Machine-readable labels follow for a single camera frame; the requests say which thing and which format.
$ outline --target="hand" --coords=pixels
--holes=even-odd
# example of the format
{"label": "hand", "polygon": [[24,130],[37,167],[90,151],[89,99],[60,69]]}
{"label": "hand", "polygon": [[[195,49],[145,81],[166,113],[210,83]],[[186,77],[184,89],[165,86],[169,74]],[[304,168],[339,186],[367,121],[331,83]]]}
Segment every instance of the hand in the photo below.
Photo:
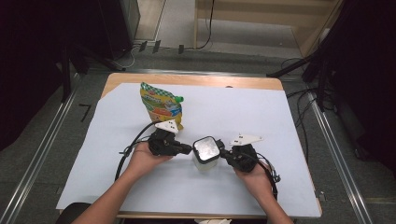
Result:
{"label": "hand", "polygon": [[[262,163],[265,168],[269,169],[268,165]],[[254,169],[250,173],[245,173],[233,169],[236,175],[245,183],[247,190],[250,194],[258,199],[260,196],[271,196],[273,197],[272,186],[268,179],[268,176],[265,174],[265,171],[260,167],[259,164],[256,164]]]}
{"label": "hand", "polygon": [[137,178],[148,174],[157,165],[164,161],[169,161],[173,157],[171,156],[154,156],[149,150],[149,143],[142,142],[136,145],[134,153],[132,154],[131,160],[129,161],[128,167],[125,173],[137,175]]}

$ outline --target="person's right arm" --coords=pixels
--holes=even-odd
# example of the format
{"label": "person's right arm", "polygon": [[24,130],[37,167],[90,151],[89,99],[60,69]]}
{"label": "person's right arm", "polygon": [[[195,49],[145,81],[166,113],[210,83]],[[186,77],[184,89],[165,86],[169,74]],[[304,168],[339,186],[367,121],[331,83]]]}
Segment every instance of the person's right arm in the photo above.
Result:
{"label": "person's right arm", "polygon": [[238,170],[235,170],[235,173],[244,181],[247,190],[257,200],[271,223],[293,223],[274,198],[271,183],[259,164],[256,164],[250,173]]}

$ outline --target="colorful snack bag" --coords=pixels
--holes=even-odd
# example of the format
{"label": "colorful snack bag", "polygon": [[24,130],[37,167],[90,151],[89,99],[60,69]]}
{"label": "colorful snack bag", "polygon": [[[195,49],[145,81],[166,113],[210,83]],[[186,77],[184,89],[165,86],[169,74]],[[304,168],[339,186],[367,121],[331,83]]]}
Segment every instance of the colorful snack bag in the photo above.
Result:
{"label": "colorful snack bag", "polygon": [[174,96],[169,91],[152,87],[145,82],[140,84],[140,96],[152,121],[174,119],[177,128],[183,129],[180,104],[184,100],[182,96]]}

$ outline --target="forearm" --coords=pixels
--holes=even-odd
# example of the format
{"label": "forearm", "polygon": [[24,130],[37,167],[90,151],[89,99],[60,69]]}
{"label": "forearm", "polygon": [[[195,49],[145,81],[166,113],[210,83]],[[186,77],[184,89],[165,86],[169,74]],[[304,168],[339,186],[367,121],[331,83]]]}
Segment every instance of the forearm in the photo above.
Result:
{"label": "forearm", "polygon": [[123,174],[73,223],[113,223],[138,176]]}
{"label": "forearm", "polygon": [[256,200],[272,224],[292,223],[273,195],[258,195]]}

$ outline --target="person's left arm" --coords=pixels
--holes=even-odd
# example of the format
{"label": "person's left arm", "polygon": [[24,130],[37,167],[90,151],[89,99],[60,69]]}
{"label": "person's left arm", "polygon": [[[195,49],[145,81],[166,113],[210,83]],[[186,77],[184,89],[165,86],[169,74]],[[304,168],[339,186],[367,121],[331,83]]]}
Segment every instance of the person's left arm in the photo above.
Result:
{"label": "person's left arm", "polygon": [[73,223],[113,223],[134,183],[154,167],[171,158],[152,155],[146,142],[138,144],[125,172]]}

